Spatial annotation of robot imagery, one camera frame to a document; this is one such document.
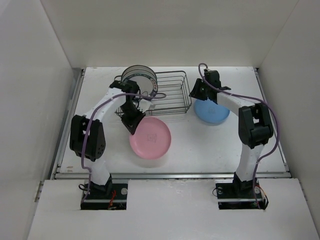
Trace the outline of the pink plastic plate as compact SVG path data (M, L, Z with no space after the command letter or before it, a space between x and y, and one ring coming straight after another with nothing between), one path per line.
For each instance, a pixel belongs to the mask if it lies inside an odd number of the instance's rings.
M142 159L156 160L163 157L170 149L172 142L168 126L156 117L144 117L129 143L134 153Z

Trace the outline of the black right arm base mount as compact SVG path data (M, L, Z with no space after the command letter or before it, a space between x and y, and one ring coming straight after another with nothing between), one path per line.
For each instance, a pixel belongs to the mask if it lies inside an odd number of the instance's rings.
M214 191L220 210L265 210L269 205L269 199L259 185L239 192L232 182L218 181Z

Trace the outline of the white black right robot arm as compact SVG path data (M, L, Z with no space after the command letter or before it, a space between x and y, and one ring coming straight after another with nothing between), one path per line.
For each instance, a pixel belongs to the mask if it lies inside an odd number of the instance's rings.
M227 108L238 117L238 137L242 143L239 165L234 173L232 193L243 197L250 189L254 189L259 163L270 153L262 155L262 151L274 135L271 110L267 103L259 98L239 95L222 86L220 74L216 70L199 69L197 78L189 96Z

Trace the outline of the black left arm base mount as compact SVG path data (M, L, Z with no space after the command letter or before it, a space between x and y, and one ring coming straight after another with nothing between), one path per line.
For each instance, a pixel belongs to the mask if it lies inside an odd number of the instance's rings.
M80 203L81 210L126 210L128 183L116 182L111 190L90 190L88 196Z

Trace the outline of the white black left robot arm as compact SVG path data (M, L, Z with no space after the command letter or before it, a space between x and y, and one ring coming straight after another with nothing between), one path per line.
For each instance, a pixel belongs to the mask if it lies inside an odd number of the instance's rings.
M89 173L88 186L84 189L95 192L100 198L107 198L112 192L111 174L105 161L99 160L106 149L102 120L120 108L121 122L133 135L146 115L134 104L140 97L141 90L135 81L115 80L96 106L83 115L74 115L71 120L69 148L81 158L81 167Z

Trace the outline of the blue plastic plate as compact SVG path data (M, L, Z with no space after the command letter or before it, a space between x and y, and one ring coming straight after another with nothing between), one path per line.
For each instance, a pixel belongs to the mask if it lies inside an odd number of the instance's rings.
M229 109L222 105L216 104L209 99L197 99L193 108L196 116L200 120L209 124L221 124L228 118L230 114Z

